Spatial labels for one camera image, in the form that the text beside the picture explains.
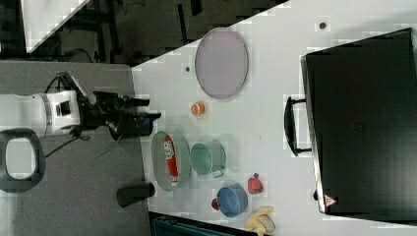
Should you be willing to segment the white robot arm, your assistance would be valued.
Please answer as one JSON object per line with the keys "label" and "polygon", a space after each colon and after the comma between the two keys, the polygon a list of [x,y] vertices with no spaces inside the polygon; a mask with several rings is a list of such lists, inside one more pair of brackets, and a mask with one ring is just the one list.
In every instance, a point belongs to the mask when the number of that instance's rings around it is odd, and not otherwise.
{"label": "white robot arm", "polygon": [[40,140],[69,135],[72,141],[89,137],[101,126],[113,140],[146,137],[159,113],[140,112],[149,101],[115,92],[90,92],[80,80],[61,72],[51,81],[55,92],[1,96],[1,190],[23,193],[34,188],[46,171]]}

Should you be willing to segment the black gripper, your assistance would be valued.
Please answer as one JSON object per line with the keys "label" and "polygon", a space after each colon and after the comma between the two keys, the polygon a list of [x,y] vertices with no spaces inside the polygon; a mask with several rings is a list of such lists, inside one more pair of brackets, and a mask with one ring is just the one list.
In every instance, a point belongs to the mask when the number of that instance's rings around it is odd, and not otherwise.
{"label": "black gripper", "polygon": [[86,105],[86,127],[109,128],[113,138],[137,137],[145,119],[159,119],[161,113],[137,112],[139,106],[149,106],[149,99],[120,96],[115,92],[95,91],[95,104]]}

